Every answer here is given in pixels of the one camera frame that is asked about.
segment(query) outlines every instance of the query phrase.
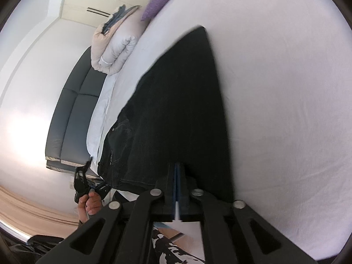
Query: metal screw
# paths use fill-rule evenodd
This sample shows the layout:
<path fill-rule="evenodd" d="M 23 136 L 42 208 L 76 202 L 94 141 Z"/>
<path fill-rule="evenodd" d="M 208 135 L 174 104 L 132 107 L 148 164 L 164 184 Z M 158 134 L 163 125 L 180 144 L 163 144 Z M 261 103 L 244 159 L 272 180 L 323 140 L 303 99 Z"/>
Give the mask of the metal screw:
<path fill-rule="evenodd" d="M 234 208 L 242 209 L 245 206 L 246 206 L 246 203 L 244 201 L 241 201 L 241 200 L 234 201 L 234 203 L 233 203 L 233 207 Z"/>
<path fill-rule="evenodd" d="M 152 189 L 152 190 L 150 191 L 150 194 L 151 194 L 152 196 L 159 196 L 159 195 L 161 195 L 161 190 L 159 190 L 159 189 Z"/>
<path fill-rule="evenodd" d="M 202 196 L 203 194 L 204 194 L 204 191 L 201 189 L 194 189 L 192 191 L 192 195 L 194 195 L 194 196 Z"/>
<path fill-rule="evenodd" d="M 120 207 L 120 203 L 118 201 L 112 201 L 109 203 L 109 208 L 110 209 L 118 209 Z"/>

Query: triangular cutout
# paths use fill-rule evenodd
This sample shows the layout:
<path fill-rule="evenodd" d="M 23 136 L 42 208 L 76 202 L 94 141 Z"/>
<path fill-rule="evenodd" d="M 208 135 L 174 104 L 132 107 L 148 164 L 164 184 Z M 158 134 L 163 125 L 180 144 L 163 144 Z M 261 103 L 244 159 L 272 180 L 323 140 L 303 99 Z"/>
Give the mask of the triangular cutout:
<path fill-rule="evenodd" d="M 254 219 L 251 220 L 250 225 L 263 254 L 267 255 L 281 247 L 281 243 Z"/>
<path fill-rule="evenodd" d="M 104 219 L 97 221 L 91 228 L 71 243 L 71 248 L 78 250 L 85 255 L 89 255 L 93 250 L 101 230 L 103 229 L 104 223 Z"/>

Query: mattress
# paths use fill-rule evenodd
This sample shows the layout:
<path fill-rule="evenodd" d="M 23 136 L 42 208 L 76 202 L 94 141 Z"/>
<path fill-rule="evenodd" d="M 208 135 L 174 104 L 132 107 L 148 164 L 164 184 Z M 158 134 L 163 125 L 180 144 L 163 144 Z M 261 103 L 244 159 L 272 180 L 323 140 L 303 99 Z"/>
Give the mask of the mattress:
<path fill-rule="evenodd" d="M 140 77 L 197 25 L 217 64 L 236 199 L 313 258 L 339 253 L 352 231 L 352 31 L 332 0 L 170 0 L 102 102 L 90 154 L 99 160 Z"/>

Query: human hand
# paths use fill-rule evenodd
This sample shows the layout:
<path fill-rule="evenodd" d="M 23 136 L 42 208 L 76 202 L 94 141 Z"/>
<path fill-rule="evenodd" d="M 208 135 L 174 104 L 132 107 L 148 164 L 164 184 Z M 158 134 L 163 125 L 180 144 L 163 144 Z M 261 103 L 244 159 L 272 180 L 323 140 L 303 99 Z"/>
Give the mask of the human hand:
<path fill-rule="evenodd" d="M 86 212 L 88 212 L 89 215 L 94 215 L 100 211 L 102 207 L 103 203 L 101 197 L 95 191 L 90 192 L 89 197 L 88 195 L 80 197 L 77 207 L 80 221 L 85 223 L 88 220 Z"/>

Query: purple pillow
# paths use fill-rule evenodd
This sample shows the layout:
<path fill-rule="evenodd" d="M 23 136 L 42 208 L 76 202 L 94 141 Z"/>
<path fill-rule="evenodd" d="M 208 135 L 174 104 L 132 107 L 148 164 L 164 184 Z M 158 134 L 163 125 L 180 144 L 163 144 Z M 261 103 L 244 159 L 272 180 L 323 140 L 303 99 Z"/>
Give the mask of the purple pillow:
<path fill-rule="evenodd" d="M 168 1 L 169 0 L 150 0 L 147 7 L 145 7 L 141 21 L 154 18 Z"/>

